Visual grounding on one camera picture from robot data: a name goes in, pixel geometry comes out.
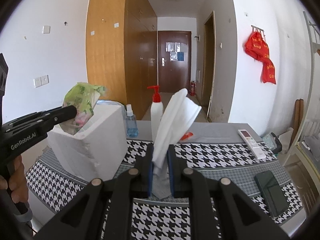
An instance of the green plastic bag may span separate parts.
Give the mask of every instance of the green plastic bag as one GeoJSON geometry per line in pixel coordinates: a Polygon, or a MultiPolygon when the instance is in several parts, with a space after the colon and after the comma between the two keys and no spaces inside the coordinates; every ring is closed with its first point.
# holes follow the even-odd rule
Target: green plastic bag
{"type": "Polygon", "coordinates": [[[94,115],[93,109],[100,96],[106,92],[104,86],[79,82],[66,94],[62,107],[75,106],[77,115],[74,119],[60,124],[65,132],[75,135],[94,115]]]}

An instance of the light switch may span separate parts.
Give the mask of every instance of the light switch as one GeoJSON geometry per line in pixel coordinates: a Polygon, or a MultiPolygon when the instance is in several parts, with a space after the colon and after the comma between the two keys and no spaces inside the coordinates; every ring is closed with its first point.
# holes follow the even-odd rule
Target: light switch
{"type": "Polygon", "coordinates": [[[42,85],[41,85],[41,78],[40,78],[40,77],[35,78],[35,79],[33,80],[33,82],[34,82],[34,84],[35,84],[35,88],[38,88],[38,87],[41,87],[41,86],[42,86],[42,85]]]}
{"type": "Polygon", "coordinates": [[[45,75],[45,76],[42,76],[41,77],[41,85],[46,85],[49,83],[49,76],[48,75],[45,75]]]}
{"type": "Polygon", "coordinates": [[[43,28],[42,28],[43,34],[49,34],[50,33],[50,29],[51,29],[51,27],[48,26],[48,25],[43,26],[43,28]]]}

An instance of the air conditioner remote control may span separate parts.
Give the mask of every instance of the air conditioner remote control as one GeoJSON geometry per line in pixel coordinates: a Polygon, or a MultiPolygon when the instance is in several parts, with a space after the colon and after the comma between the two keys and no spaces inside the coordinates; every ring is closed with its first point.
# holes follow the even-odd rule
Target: air conditioner remote control
{"type": "Polygon", "coordinates": [[[252,138],[252,136],[248,133],[247,130],[238,130],[241,138],[246,142],[249,149],[252,151],[253,155],[258,160],[263,160],[266,158],[266,155],[260,148],[260,146],[257,144],[257,142],[252,138]]]}

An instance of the door frame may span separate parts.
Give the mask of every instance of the door frame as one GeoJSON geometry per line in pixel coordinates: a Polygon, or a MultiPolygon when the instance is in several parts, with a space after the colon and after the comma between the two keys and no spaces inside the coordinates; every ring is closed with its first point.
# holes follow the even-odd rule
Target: door frame
{"type": "MultiPolygon", "coordinates": [[[[212,75],[212,86],[211,86],[211,94],[210,94],[210,101],[208,106],[208,112],[206,115],[206,118],[208,120],[209,118],[209,112],[212,104],[212,92],[214,87],[214,77],[216,72],[216,51],[217,51],[217,35],[216,35],[216,18],[214,11],[209,15],[209,17],[204,21],[204,55],[203,55],[203,76],[205,75],[205,69],[206,69],[206,34],[205,34],[205,24],[208,22],[208,20],[212,17],[213,19],[213,37],[214,37],[214,51],[213,51],[213,75],[212,75]]],[[[204,93],[204,78],[202,77],[202,89],[201,89],[201,104],[203,105],[203,93],[204,93]]]]}
{"type": "Polygon", "coordinates": [[[158,31],[158,85],[159,85],[159,80],[160,80],[160,68],[162,66],[161,62],[161,38],[159,36],[159,32],[161,33],[182,33],[182,34],[187,34],[188,35],[188,91],[190,90],[190,82],[191,82],[191,47],[192,47],[192,33],[191,31],[158,31]]]}

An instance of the table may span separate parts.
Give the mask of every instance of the table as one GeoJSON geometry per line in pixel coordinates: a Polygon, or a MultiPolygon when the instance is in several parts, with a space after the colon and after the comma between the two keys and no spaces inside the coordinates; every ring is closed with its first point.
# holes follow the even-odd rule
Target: table
{"type": "MultiPolygon", "coordinates": [[[[139,136],[128,139],[128,152],[115,177],[130,169],[137,155],[144,156],[151,143],[149,121],[138,121],[139,136]]],[[[255,174],[271,170],[289,203],[289,209],[274,219],[284,231],[291,234],[305,219],[305,212],[297,190],[277,158],[248,124],[194,123],[190,131],[195,135],[188,143],[177,144],[178,157],[187,159],[190,168],[197,169],[211,179],[229,177],[257,205],[268,214],[257,185],[255,174]],[[238,135],[238,129],[247,129],[259,143],[266,160],[256,161],[238,135]]],[[[67,173],[49,147],[26,175],[30,189],[29,203],[35,217],[45,224],[70,201],[87,182],[67,173]]],[[[159,200],[134,199],[132,215],[133,239],[188,239],[190,236],[188,199],[171,196],[159,200]]]]}

